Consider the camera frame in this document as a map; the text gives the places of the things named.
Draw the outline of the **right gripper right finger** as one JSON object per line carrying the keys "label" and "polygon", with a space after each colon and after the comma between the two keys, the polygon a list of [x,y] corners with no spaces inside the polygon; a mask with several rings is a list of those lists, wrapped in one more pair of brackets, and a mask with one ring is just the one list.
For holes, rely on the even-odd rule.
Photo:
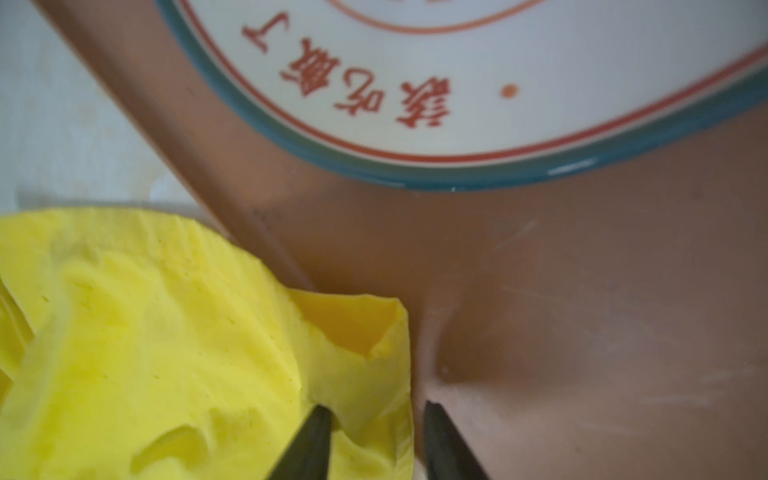
{"label": "right gripper right finger", "polygon": [[437,402],[424,411],[425,467],[429,480],[489,480],[464,437]]}

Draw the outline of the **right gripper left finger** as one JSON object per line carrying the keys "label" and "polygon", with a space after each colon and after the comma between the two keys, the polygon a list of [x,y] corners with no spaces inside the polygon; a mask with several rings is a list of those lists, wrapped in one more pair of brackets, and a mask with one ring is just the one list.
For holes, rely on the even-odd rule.
{"label": "right gripper left finger", "polygon": [[268,480],[326,480],[331,450],[332,412],[316,405],[277,461]]}

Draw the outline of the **yellow shorts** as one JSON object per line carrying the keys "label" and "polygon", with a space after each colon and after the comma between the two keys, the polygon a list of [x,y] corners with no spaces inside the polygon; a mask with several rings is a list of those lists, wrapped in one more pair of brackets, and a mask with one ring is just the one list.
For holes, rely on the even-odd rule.
{"label": "yellow shorts", "polygon": [[409,479],[408,313],[284,286],[195,220],[1,220],[5,479],[263,479],[310,411],[333,479]]}

